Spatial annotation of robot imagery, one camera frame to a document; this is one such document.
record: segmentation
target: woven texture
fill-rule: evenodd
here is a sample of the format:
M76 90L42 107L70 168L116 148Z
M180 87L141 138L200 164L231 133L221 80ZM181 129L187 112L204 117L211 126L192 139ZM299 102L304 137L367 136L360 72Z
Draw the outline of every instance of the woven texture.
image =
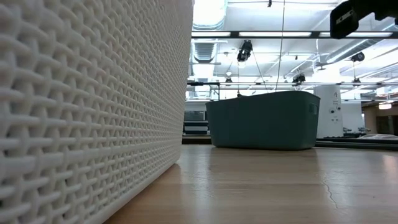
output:
M101 223L180 156L192 2L0 0L0 223Z

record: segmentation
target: dark teal plastic bin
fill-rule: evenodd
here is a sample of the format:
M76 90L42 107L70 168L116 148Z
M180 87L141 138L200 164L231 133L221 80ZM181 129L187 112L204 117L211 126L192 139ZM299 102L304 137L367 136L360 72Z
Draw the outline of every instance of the dark teal plastic bin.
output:
M320 98L282 91L206 104L216 147L301 150L315 146Z

